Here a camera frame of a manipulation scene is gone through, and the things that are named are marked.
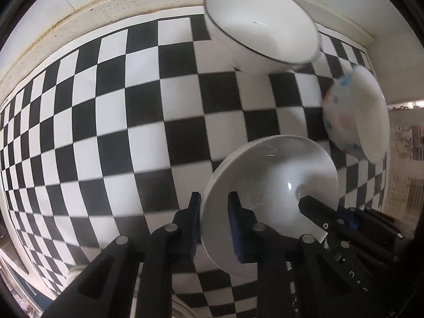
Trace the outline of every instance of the black rim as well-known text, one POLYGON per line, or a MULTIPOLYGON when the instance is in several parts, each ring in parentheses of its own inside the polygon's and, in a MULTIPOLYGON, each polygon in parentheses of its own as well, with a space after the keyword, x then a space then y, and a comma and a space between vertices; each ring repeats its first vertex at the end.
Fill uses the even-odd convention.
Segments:
POLYGON ((209 13, 209 11, 208 11, 208 9, 207 9, 207 6, 206 6, 206 0, 203 0, 203 6, 204 6, 204 8, 205 8, 205 14, 208 16, 208 18, 211 20, 211 22, 220 30, 220 31, 222 31, 226 36, 228 36, 228 37, 230 37, 232 40, 234 40, 236 43, 238 43, 238 44, 240 44, 241 46, 243 46, 244 48, 246 48, 246 49, 249 49, 250 51, 252 51, 252 52, 254 52, 255 54, 258 54, 258 55, 260 55, 260 56, 262 56, 262 57, 265 57, 265 58, 268 58, 268 59, 270 59, 270 60, 272 60, 272 61, 275 61, 275 62, 279 62, 279 63, 284 63, 284 64, 288 64, 288 65, 303 65, 303 64, 307 64, 307 63, 310 63, 310 62, 312 62, 313 60, 315 60, 317 57, 318 57, 318 55, 319 55, 319 52, 320 52, 320 49, 321 49, 321 39, 320 39, 320 37, 319 37, 319 30, 318 30, 318 27, 317 27, 317 25, 316 25, 316 23, 313 21, 313 19, 311 18, 311 16, 309 15, 309 13, 301 6, 301 5, 299 5, 295 0, 291 0, 291 1, 293 1, 297 6, 299 6, 299 8, 301 8, 302 9, 302 11, 304 11, 305 12, 305 14, 308 16, 308 18, 310 19, 310 21, 312 22, 312 25, 313 25, 313 27, 315 28, 315 30, 316 30, 316 32, 317 32, 317 38, 318 38, 318 46, 317 46, 317 50, 315 51, 315 54, 311 57, 311 59, 310 60, 308 60, 308 61, 304 61, 304 62, 287 62, 287 61, 282 61, 282 60, 279 60, 278 58, 273 58, 273 57, 270 57, 270 56, 267 56, 267 55, 265 55, 265 54, 262 54, 261 52, 258 52, 258 51, 256 51, 255 49, 252 49, 252 48, 250 48, 249 46, 247 46, 246 44, 243 44, 243 43, 241 43, 240 41, 238 41, 237 39, 235 39, 233 36, 231 36, 230 34, 228 34, 224 29, 222 29, 216 22, 215 22, 215 20, 213 20, 213 18, 212 18, 212 16, 211 16, 211 14, 209 13))

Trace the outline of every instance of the black square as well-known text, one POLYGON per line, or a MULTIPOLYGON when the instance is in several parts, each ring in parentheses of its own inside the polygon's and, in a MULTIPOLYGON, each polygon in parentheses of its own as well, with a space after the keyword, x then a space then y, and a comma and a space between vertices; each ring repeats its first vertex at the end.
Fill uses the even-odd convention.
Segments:
POLYGON ((212 317, 221 317, 224 315, 231 315, 236 313, 234 302, 225 305, 209 306, 209 309, 211 311, 212 317))
POLYGON ((24 108, 31 102, 32 80, 24 86, 23 90, 24 94, 22 97, 22 108, 24 108))
POLYGON ((367 196, 367 183, 361 185, 358 188, 358 192, 356 195, 356 207, 359 208, 361 205, 365 204, 365 199, 367 196))
POLYGON ((75 74, 97 64, 102 39, 94 39, 79 47, 75 74))
POLYGON ((135 174, 143 212, 179 210, 171 169, 135 174))
POLYGON ((198 276, 204 292, 231 287, 230 274, 221 269, 198 273, 198 276))
POLYGON ((60 60, 57 60, 47 67, 46 75, 44 76, 43 93, 56 85, 59 64, 60 60))
POLYGON ((375 177, 375 164, 368 162, 368 180, 375 177))
POLYGON ((128 28, 126 53, 136 52, 158 45, 157 20, 128 28))
POLYGON ((133 172, 128 130, 98 136, 97 143, 104 176, 133 172))
POLYGON ((63 183, 78 180, 73 145, 70 144, 65 147, 57 148, 55 149, 55 152, 60 182, 63 183))
POLYGON ((125 55, 97 65, 96 96, 125 87, 125 55))
POLYGON ((327 58, 327 62, 330 67, 330 72, 333 78, 338 79, 339 77, 341 77, 344 72, 339 58, 329 54, 325 54, 325 57, 327 58))
POLYGON ((331 152, 331 159, 334 162, 334 165, 336 166, 337 170, 346 167, 346 154, 343 153, 340 149, 337 148, 334 143, 330 141, 330 152, 331 152))
POLYGON ((80 246, 88 248, 98 248, 96 234, 89 218, 71 218, 72 226, 80 246))
POLYGON ((358 187, 358 174, 359 174, 359 164, 349 166, 346 169, 346 194, 358 187))
POLYGON ((66 246, 68 247, 69 252, 71 253, 76 265, 87 265, 88 263, 90 263, 87 256, 79 246, 75 246, 72 244, 66 244, 66 246))
POLYGON ((63 241, 62 235, 57 228, 56 222, 53 216, 43 216, 44 222, 46 223, 47 229, 53 240, 63 241))
POLYGON ((211 39, 203 14, 190 15, 190 23, 194 41, 208 41, 211 39))
POLYGON ((46 186, 53 215, 68 215, 60 184, 46 186))
POLYGON ((37 199, 37 195, 35 194, 35 189, 28 188, 27 193, 28 193, 29 204, 31 205, 32 212, 40 214, 40 207, 38 205, 38 199, 37 199))
POLYGON ((31 158, 32 176, 34 186, 44 185, 43 165, 41 163, 41 155, 31 158))
POLYGON ((160 45, 158 56, 161 79, 197 73, 193 42, 160 45))
POLYGON ((9 156, 9 166, 12 166, 15 164, 15 151, 13 149, 13 142, 9 143, 9 145, 7 146, 7 153, 9 156))
POLYGON ((96 100, 90 99, 72 107, 74 142, 96 136, 96 100))
POLYGON ((40 123, 41 153, 54 148, 53 116, 40 123))
POLYGON ((21 155, 22 160, 29 159, 28 130, 21 135, 21 155))
POLYGON ((355 54, 356 60, 358 64, 363 65, 365 67, 364 59, 362 58, 361 51, 358 48, 352 47, 353 53, 355 54))
POLYGON ((114 219, 116 226, 118 227, 119 234, 129 237, 138 252, 146 251, 150 231, 144 215, 125 217, 115 216, 114 219))
POLYGON ((305 108, 308 137, 313 141, 328 140, 322 119, 322 108, 305 108))
POLYGON ((29 105, 29 128, 40 123, 41 96, 32 101, 29 105))
POLYGON ((16 176, 18 177, 18 186, 20 189, 25 187, 24 172, 22 171, 22 163, 16 164, 16 176))
POLYGON ((235 72, 200 74, 199 84, 205 113, 241 110, 235 72))
POLYGON ((294 73, 271 74, 269 78, 277 107, 302 106, 294 73))
POLYGON ((253 281, 244 285, 233 287, 232 291, 235 302, 248 298, 253 298, 254 296, 258 295, 258 282, 253 281))
POLYGON ((319 87, 321 89, 322 97, 324 98, 330 87, 334 84, 334 80, 330 77, 317 75, 319 87))
POLYGON ((72 106, 73 86, 74 86, 73 76, 57 84, 56 94, 54 97, 54 113, 55 114, 63 110, 66 110, 72 106))
POLYGON ((245 111, 247 139, 253 141, 265 136, 280 134, 277 110, 245 111))
POLYGON ((204 117, 165 122, 171 165, 209 160, 209 144, 204 117))
POLYGON ((162 121, 160 81, 126 88, 125 107, 128 127, 162 121))
POLYGON ((331 39, 331 42, 334 45, 334 48, 336 49, 337 52, 337 56, 340 58, 344 58, 345 60, 349 60, 346 54, 346 51, 343 48, 343 44, 341 42, 341 40, 334 38, 332 36, 329 36, 331 39))
POLYGON ((103 179, 79 182, 88 215, 112 215, 103 179))
POLYGON ((19 111, 13 121, 13 140, 21 134, 21 112, 19 111))

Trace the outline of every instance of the black and white checkered surface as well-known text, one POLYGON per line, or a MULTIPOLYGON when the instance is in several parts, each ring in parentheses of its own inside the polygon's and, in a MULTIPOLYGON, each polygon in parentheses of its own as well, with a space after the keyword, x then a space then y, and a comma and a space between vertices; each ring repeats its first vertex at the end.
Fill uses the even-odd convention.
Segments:
MULTIPOLYGON (((328 141, 321 100, 364 52, 322 34, 319 59, 252 77, 211 41, 202 14, 134 24, 92 39, 8 98, 0 163, 11 220, 54 294, 71 266, 116 236, 145 243, 202 192, 219 163, 254 139, 307 136, 331 155, 340 204, 379 208, 385 163, 328 141)), ((199 245, 173 289, 203 317, 255 317, 256 287, 224 273, 199 245)))

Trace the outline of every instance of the white bowl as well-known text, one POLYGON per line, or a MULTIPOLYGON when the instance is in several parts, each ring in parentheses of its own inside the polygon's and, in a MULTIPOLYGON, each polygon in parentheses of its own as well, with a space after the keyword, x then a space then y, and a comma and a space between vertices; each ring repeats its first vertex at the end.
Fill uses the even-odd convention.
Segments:
POLYGON ((327 152, 312 140, 277 135, 255 140, 229 155, 215 170, 203 194, 201 239, 209 258, 224 271, 256 277, 256 264, 241 264, 234 253, 227 197, 237 191, 241 204, 259 222, 292 238, 326 232, 299 212, 300 197, 311 195, 338 207, 337 170, 327 152))
POLYGON ((317 26, 294 0, 204 0, 204 8, 211 38, 243 72, 296 69, 319 55, 317 26))

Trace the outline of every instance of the screw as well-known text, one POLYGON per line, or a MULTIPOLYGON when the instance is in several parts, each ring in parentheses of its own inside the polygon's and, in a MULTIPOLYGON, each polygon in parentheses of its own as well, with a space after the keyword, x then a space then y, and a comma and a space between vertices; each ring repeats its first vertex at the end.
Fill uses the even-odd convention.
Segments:
POLYGON ((167 232, 175 232, 178 229, 178 226, 174 223, 169 223, 165 226, 165 231, 167 232))
POLYGON ((118 238, 116 238, 116 243, 118 245, 124 245, 128 243, 128 237, 126 235, 120 235, 118 238))
POLYGON ((315 242, 315 238, 312 235, 304 235, 302 240, 307 244, 313 244, 315 242))
POLYGON ((264 230, 265 230, 265 228, 266 228, 266 226, 265 226, 263 223, 260 223, 260 222, 255 223, 255 224, 253 225, 253 229, 254 229, 256 232, 262 232, 262 231, 264 231, 264 230))

